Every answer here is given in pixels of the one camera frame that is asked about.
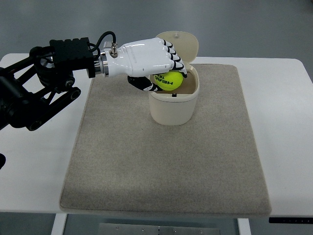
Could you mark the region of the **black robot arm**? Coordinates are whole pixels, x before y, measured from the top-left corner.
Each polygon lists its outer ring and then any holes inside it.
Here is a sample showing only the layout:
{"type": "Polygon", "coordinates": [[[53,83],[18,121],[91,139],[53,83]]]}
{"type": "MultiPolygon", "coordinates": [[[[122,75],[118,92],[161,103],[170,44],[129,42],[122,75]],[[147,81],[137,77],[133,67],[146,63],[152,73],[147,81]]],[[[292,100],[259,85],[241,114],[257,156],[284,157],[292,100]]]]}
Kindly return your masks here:
{"type": "Polygon", "coordinates": [[[96,75],[100,44],[112,36],[117,55],[116,35],[104,32],[93,44],[89,38],[50,40],[46,47],[34,47],[29,56],[0,70],[0,127],[34,131],[79,97],[73,72],[86,70],[96,75]]]}

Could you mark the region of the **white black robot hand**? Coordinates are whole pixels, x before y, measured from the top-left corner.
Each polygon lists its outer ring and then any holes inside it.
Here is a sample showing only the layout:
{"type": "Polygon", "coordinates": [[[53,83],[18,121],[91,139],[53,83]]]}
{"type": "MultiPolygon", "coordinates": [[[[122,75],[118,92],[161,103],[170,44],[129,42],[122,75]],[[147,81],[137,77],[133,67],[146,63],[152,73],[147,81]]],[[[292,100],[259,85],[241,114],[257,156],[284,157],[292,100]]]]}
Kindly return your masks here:
{"type": "Polygon", "coordinates": [[[105,77],[115,77],[120,74],[128,76],[128,82],[142,91],[156,92],[163,88],[149,80],[150,75],[177,72],[183,78],[187,77],[187,70],[183,60],[178,56],[174,45],[159,37],[140,40],[117,46],[110,42],[110,46],[102,49],[95,46],[97,56],[94,60],[95,73],[105,77]]]}

